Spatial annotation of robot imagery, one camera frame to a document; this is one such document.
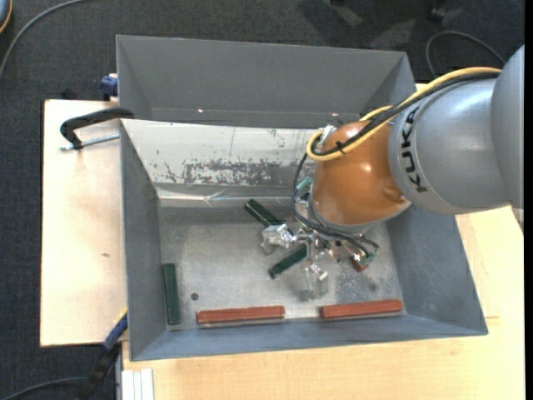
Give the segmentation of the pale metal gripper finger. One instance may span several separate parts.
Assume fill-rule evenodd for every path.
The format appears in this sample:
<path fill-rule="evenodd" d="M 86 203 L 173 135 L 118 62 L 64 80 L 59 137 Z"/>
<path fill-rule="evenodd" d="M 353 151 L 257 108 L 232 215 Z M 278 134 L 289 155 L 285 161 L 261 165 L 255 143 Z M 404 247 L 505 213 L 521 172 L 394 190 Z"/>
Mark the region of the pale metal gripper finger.
<path fill-rule="evenodd" d="M 276 247 L 289 248 L 293 245 L 293 234 L 285 224 L 270 225 L 262 230 L 261 249 L 266 255 L 274 253 Z"/>
<path fill-rule="evenodd" d="M 304 267 L 306 290 L 302 294 L 305 301 L 312 301 L 324 297 L 329 292 L 328 272 L 322 270 L 316 263 L 308 261 Z"/>

